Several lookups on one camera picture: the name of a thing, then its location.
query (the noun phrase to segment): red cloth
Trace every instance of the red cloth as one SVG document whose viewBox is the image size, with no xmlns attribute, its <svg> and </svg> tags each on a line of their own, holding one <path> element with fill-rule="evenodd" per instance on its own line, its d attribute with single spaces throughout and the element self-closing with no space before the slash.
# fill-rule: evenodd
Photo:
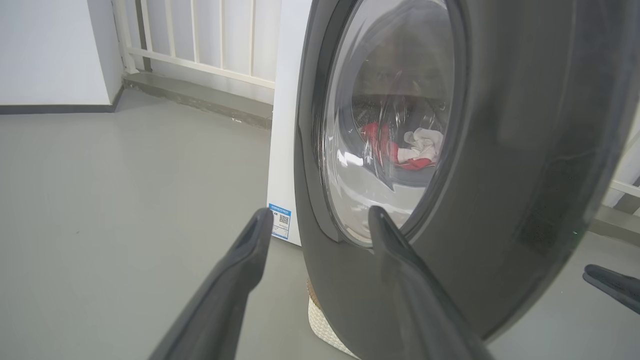
<svg viewBox="0 0 640 360">
<path fill-rule="evenodd" d="M 371 149 L 381 164 L 382 159 L 386 158 L 398 167 L 414 171 L 431 164 L 431 160 L 429 159 L 409 159 L 406 163 L 398 163 L 398 144 L 389 141 L 389 126 L 386 124 L 380 132 L 380 145 L 378 145 L 378 123 L 372 122 L 371 124 L 363 126 L 360 133 L 362 133 L 363 137 L 371 144 Z"/>
</svg>

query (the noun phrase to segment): washing machine side panel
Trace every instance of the washing machine side panel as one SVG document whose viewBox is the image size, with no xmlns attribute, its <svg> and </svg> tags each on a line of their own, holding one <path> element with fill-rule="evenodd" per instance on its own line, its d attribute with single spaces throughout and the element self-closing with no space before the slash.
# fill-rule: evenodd
<svg viewBox="0 0 640 360">
<path fill-rule="evenodd" d="M 298 80 L 311 4 L 312 0 L 282 0 L 269 155 L 267 206 L 274 204 L 291 211 L 287 241 L 296 245 L 300 245 L 300 234 L 293 183 L 293 155 Z"/>
</svg>

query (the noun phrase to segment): transparent glass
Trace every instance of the transparent glass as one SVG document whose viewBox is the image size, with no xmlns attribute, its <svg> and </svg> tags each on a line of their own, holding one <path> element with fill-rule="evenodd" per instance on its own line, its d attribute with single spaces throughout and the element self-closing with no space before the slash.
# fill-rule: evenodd
<svg viewBox="0 0 640 360">
<path fill-rule="evenodd" d="M 438 0 L 362 0 L 335 57 L 321 135 L 327 200 L 371 246 L 369 207 L 402 226 L 434 176 L 449 120 L 451 24 Z"/>
</svg>

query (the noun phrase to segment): laundry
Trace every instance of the laundry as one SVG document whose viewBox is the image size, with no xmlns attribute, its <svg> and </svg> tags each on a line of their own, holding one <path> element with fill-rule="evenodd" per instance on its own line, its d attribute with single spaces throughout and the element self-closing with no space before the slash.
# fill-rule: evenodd
<svg viewBox="0 0 640 360">
<path fill-rule="evenodd" d="M 389 140 L 388 125 L 382 127 L 379 143 L 377 123 L 363 126 L 360 133 L 370 143 L 372 152 L 378 161 L 382 162 L 382 159 L 386 158 L 406 170 L 419 170 L 435 165 L 440 155 L 443 139 L 441 132 L 419 127 L 415 131 L 404 134 L 404 141 L 411 145 L 410 148 L 405 149 Z"/>
</svg>

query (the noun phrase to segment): washing machine door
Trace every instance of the washing machine door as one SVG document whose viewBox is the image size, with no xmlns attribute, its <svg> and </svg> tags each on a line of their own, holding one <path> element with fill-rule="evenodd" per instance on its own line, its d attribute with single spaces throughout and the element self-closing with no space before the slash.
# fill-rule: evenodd
<svg viewBox="0 0 640 360">
<path fill-rule="evenodd" d="M 316 1 L 295 185 L 319 304 L 402 359 L 377 205 L 484 339 L 536 301 L 607 188 L 637 103 L 637 1 Z"/>
</svg>

